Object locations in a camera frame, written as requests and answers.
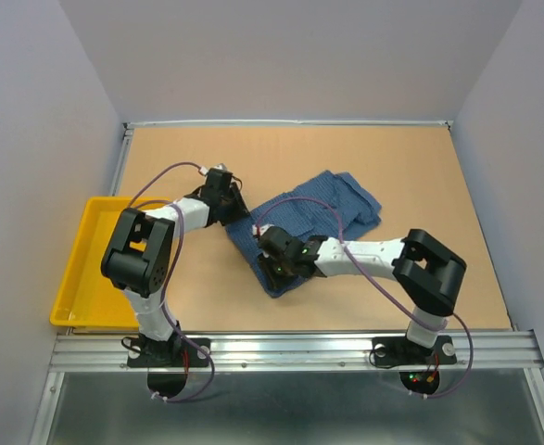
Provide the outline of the blue checked long sleeve shirt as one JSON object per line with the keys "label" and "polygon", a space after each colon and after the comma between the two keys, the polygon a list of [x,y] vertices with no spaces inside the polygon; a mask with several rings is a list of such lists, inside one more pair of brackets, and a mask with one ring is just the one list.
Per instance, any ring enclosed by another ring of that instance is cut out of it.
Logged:
{"label": "blue checked long sleeve shirt", "polygon": [[275,299],[305,283],[298,278],[282,290],[266,283],[257,265],[259,249],[252,235],[258,219],[285,229],[290,235],[305,241],[312,235],[338,236],[357,240],[381,223],[381,204],[348,172],[323,171],[289,192],[282,193],[250,211],[250,216],[225,227],[234,246],[240,251],[257,277],[263,290]]}

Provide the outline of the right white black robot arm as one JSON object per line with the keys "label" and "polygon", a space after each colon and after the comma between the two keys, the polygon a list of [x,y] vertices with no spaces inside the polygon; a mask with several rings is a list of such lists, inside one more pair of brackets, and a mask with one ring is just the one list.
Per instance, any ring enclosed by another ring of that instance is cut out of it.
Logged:
{"label": "right white black robot arm", "polygon": [[361,275],[404,312],[410,323],[401,340],[404,356],[421,362],[435,350],[439,331],[455,312],[466,261],[421,229],[387,241],[346,241],[313,235],[302,241],[285,229],[253,228],[258,266],[274,291],[298,278]]}

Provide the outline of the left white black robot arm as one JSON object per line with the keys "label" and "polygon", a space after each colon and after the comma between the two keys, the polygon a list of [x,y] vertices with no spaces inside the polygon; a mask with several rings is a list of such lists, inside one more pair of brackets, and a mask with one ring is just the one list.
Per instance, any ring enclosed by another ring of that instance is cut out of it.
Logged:
{"label": "left white black robot arm", "polygon": [[188,360],[190,345],[166,297],[184,237],[249,215],[240,179],[222,165],[202,174],[205,183],[195,191],[159,208],[148,210],[132,202],[120,213],[101,260],[101,274],[122,291],[139,325],[137,337],[121,342],[131,368],[169,367]]}

